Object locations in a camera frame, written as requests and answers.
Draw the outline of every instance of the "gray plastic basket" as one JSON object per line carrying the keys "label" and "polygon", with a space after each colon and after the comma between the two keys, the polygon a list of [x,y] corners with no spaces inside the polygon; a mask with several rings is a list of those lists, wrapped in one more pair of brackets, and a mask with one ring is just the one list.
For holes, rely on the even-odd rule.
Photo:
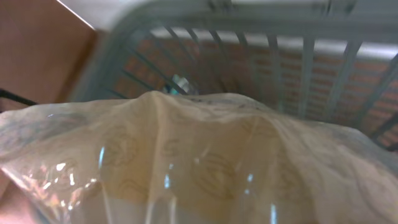
{"label": "gray plastic basket", "polygon": [[393,149],[397,14],[361,3],[148,2],[114,28],[72,101],[235,92]]}

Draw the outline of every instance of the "green-gray laundry basket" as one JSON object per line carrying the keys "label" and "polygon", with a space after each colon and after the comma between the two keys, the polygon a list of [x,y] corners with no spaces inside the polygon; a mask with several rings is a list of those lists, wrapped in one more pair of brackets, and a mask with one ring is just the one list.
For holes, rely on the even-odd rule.
{"label": "green-gray laundry basket", "polygon": [[393,150],[398,14],[368,2],[148,2],[110,33],[72,101],[234,92]]}

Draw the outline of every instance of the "shiny plastic surface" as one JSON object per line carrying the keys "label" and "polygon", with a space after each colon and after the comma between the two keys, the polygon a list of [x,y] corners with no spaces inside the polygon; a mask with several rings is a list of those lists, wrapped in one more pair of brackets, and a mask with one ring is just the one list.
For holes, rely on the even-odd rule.
{"label": "shiny plastic surface", "polygon": [[235,94],[10,111],[0,150],[54,223],[398,223],[395,155]]}

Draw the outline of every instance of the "transparent plastic wrap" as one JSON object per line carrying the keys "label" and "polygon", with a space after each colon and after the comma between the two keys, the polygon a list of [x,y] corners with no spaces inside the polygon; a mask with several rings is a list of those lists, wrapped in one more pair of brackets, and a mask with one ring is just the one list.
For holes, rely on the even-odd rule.
{"label": "transparent plastic wrap", "polygon": [[51,223],[398,223],[398,160],[235,94],[0,115],[2,170]]}

